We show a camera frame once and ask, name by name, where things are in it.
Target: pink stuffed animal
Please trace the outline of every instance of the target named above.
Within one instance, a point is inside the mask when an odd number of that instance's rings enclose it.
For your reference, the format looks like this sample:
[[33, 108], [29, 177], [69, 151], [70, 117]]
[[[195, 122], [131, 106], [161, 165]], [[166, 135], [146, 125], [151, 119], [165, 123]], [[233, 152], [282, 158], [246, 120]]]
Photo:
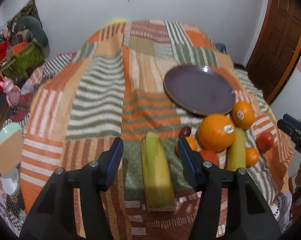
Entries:
[[6, 100], [9, 107], [16, 107], [19, 104], [19, 98], [21, 97], [21, 90], [18, 86], [14, 85], [13, 81], [7, 77], [4, 77], [4, 82], [0, 82], [0, 86], [3, 88], [6, 94]]

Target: striped blanket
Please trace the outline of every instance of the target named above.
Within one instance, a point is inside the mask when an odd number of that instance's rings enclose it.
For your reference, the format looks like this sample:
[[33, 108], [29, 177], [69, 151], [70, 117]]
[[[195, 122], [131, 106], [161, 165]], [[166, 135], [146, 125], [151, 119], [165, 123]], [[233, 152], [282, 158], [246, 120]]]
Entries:
[[[185, 181], [174, 146], [181, 127], [191, 126], [194, 135], [202, 118], [176, 106], [163, 89], [165, 73], [183, 63], [211, 66], [229, 81], [236, 101], [253, 105], [256, 121], [246, 132], [247, 147], [256, 147], [255, 139], [263, 131], [274, 134], [273, 148], [248, 169], [271, 205], [294, 151], [247, 73], [234, 70], [230, 57], [219, 53], [195, 26], [130, 21], [93, 34], [73, 60], [39, 89], [25, 127], [20, 168], [26, 212], [54, 169], [81, 168], [108, 150], [118, 136], [124, 141], [124, 155], [114, 185], [102, 193], [114, 239], [187, 239], [200, 193]], [[176, 197], [173, 212], [148, 212], [145, 206], [140, 140], [149, 131], [159, 134], [166, 151]], [[225, 152], [219, 158], [223, 167]], [[78, 190], [74, 208], [78, 234], [84, 236]], [[220, 209], [218, 236], [225, 232], [227, 191]]]

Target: white sticker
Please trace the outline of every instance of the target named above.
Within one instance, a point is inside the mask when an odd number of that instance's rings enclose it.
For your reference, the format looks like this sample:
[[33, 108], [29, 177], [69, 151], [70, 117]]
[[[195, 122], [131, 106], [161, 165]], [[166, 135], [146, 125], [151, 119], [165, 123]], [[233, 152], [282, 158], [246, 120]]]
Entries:
[[239, 120], [242, 121], [242, 120], [244, 120], [245, 114], [244, 114], [243, 111], [238, 110], [236, 116], [237, 116], [237, 118], [238, 118]]
[[223, 127], [223, 129], [224, 129], [225, 133], [228, 133], [228, 134], [234, 132], [234, 127], [231, 124], [225, 125]]

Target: door panel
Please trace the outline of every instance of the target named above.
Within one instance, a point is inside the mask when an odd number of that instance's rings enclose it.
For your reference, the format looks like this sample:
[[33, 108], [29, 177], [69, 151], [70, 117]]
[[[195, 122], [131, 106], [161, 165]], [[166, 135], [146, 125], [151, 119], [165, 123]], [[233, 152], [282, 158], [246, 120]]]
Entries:
[[293, 0], [269, 0], [267, 10], [246, 69], [269, 103], [297, 63], [296, 54], [301, 50], [301, 10]]

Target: red tomato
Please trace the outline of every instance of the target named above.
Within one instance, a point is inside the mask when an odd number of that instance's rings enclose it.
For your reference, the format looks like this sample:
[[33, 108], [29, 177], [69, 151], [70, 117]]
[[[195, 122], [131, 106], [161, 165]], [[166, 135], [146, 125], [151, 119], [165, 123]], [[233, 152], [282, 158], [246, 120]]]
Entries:
[[257, 139], [256, 145], [260, 153], [269, 151], [274, 144], [274, 137], [270, 132], [263, 132]]
[[205, 161], [210, 161], [218, 167], [218, 157], [215, 152], [211, 150], [201, 150], [199, 153]]

